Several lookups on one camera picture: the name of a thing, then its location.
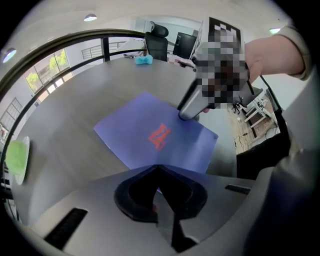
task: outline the white ceiling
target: white ceiling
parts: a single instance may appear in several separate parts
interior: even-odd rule
[[[84,22],[84,17],[94,13],[98,19]],[[124,18],[164,15],[201,22],[209,15],[238,28],[250,31],[256,37],[267,36],[270,28],[278,28],[289,17],[270,0],[43,0],[16,28],[1,59],[8,48],[17,54],[7,63],[0,63],[0,79],[32,48],[78,31],[123,27]]]

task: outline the paper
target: paper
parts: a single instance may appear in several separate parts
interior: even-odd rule
[[[178,113],[144,92],[94,130],[129,169],[162,164],[205,173],[218,135],[195,120],[181,120]]]

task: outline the round table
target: round table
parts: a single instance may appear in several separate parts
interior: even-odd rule
[[[191,70],[160,60],[136,65],[121,58],[85,70],[56,89],[18,135],[30,137],[25,180],[12,183],[21,221],[32,225],[87,182],[127,171],[94,126],[142,92],[178,106],[194,77]],[[201,113],[199,122],[219,136],[207,173],[235,177],[236,148],[227,110]]]

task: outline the computer monitor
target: computer monitor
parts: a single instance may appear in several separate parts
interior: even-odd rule
[[[179,32],[172,54],[184,59],[190,59],[196,39],[196,36]]]

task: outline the red logo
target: red logo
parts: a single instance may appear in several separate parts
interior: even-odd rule
[[[155,144],[157,150],[162,150],[166,144],[165,138],[170,133],[171,129],[167,128],[163,123],[160,128],[155,130],[149,137],[149,141]]]

